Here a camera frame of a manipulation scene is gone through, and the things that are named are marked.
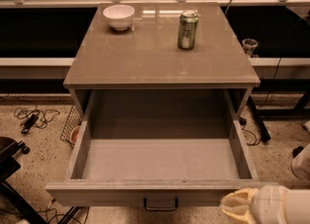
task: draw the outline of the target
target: can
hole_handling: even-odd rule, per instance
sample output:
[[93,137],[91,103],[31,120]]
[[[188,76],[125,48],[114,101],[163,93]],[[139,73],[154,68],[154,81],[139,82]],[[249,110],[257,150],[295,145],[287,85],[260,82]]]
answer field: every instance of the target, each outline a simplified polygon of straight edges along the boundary
[[191,49],[195,45],[198,14],[196,11],[183,11],[180,16],[177,45],[183,49]]

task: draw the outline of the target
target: clear glass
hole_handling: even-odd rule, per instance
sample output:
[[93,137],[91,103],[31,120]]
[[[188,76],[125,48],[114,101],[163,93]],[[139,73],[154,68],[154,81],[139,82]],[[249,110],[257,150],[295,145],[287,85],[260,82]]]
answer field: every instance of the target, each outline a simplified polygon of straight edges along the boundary
[[242,41],[242,48],[248,57],[252,57],[253,51],[258,45],[259,43],[254,39],[244,39]]

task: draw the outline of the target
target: table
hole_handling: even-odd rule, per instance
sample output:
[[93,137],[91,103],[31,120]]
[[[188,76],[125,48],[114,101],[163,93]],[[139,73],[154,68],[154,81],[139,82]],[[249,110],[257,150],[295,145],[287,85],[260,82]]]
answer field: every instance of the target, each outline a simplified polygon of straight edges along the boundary
[[[238,118],[260,81],[217,4],[133,3],[114,31],[103,4],[65,86],[83,115],[63,182],[64,206],[217,205],[260,183]],[[177,46],[181,12],[199,13],[195,47]]]

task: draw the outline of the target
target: terrazzo floor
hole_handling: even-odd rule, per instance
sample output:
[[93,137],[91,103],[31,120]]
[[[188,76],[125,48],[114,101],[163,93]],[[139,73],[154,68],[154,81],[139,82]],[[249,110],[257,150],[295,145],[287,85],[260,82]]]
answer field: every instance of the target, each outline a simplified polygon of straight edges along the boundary
[[[265,96],[255,97],[259,104]],[[264,108],[282,108],[297,101],[298,96],[268,97]],[[44,129],[31,128],[26,135],[21,134],[22,119],[15,115],[22,109],[33,110],[35,103],[38,110],[47,111],[46,119],[50,120]],[[0,95],[0,136],[10,137],[16,141],[24,141],[31,151],[29,154],[17,153],[16,161],[21,168],[9,179],[9,184],[37,211],[45,211],[52,197],[45,188],[49,181],[61,181],[66,173],[72,154],[72,147],[62,141],[62,132],[72,108],[70,95]],[[242,117],[247,120],[245,130],[251,131],[260,138],[259,129],[246,107]],[[298,146],[306,146],[310,141],[309,133],[301,126],[305,119],[265,121],[271,136],[267,143],[249,146],[258,175],[261,181],[278,182],[291,189],[309,189],[307,182],[295,178],[291,172],[292,151]],[[253,134],[243,131],[248,143],[255,141]],[[50,208],[55,208],[58,214],[66,213],[57,202]],[[57,223],[55,210],[47,214],[40,212],[46,223]],[[191,224],[191,223],[234,223],[219,208],[178,208],[172,212],[149,212],[143,208],[83,208],[76,215],[76,220],[70,223],[89,224]],[[14,207],[0,196],[0,223],[11,224],[19,221]]]

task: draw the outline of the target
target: white bowl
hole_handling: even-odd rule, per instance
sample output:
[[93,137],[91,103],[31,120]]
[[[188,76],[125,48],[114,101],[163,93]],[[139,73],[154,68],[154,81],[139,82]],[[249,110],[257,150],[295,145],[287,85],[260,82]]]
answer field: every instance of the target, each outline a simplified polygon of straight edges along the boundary
[[132,23],[135,9],[128,5],[113,5],[104,9],[108,24],[115,30],[126,30]]

